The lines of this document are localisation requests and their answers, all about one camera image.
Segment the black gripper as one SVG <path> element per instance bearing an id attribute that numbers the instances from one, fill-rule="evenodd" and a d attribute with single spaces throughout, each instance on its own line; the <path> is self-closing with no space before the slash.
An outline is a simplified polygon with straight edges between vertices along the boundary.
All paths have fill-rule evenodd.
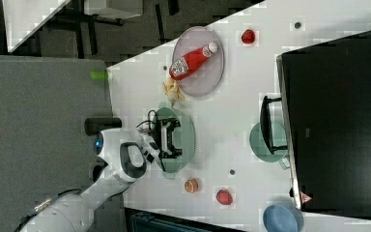
<path id="1" fill-rule="evenodd" d="M 159 148 L 160 159 L 176 159 L 183 154 L 181 148 L 174 145 L 173 132 L 181 126 L 175 118 L 156 119 L 154 121 L 153 138 Z"/>

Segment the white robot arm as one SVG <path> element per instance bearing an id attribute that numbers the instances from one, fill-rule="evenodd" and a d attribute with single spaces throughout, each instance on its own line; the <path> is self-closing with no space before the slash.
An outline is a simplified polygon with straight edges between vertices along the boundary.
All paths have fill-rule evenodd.
<path id="1" fill-rule="evenodd" d="M 123 130 L 118 117 L 88 118 L 87 135 L 93 135 L 97 156 L 105 162 L 98 178 L 80 193 L 65 190 L 46 199 L 21 220 L 14 232 L 87 232 L 95 210 L 108 198 L 126 191 L 153 162 L 177 156 L 181 150 L 171 143 L 181 127 L 176 118 L 155 118 L 147 128 Z"/>

